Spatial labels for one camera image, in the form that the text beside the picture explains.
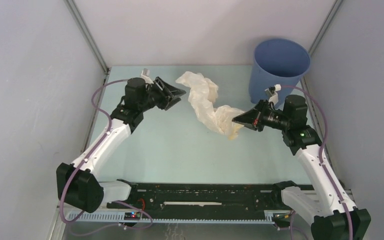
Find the translucent cream plastic trash bag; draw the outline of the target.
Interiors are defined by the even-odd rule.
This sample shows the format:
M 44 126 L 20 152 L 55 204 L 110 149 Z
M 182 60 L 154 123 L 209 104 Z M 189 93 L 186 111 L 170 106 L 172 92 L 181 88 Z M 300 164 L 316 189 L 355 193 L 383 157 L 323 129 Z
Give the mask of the translucent cream plastic trash bag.
M 200 72 L 186 71 L 175 80 L 177 84 L 189 88 L 188 102 L 193 108 L 197 120 L 209 130 L 226 136 L 229 140 L 238 137 L 244 126 L 234 123 L 233 118 L 244 113 L 243 110 L 229 105 L 215 107 L 219 86 Z

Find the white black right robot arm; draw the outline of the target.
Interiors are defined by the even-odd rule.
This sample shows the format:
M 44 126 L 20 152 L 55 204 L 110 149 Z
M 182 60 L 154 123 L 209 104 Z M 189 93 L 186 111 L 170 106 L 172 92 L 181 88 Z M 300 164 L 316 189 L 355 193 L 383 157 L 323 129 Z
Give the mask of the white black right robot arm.
M 282 110 L 260 100 L 232 121 L 258 132 L 264 127 L 280 130 L 283 142 L 304 168 L 318 196 L 315 202 L 298 186 L 284 183 L 284 188 L 270 196 L 275 208 L 294 210 L 309 224 L 315 240 L 362 240 L 371 216 L 366 209 L 359 209 L 342 187 L 322 151 L 318 133 L 307 124 L 307 111 L 305 98 L 291 94 Z

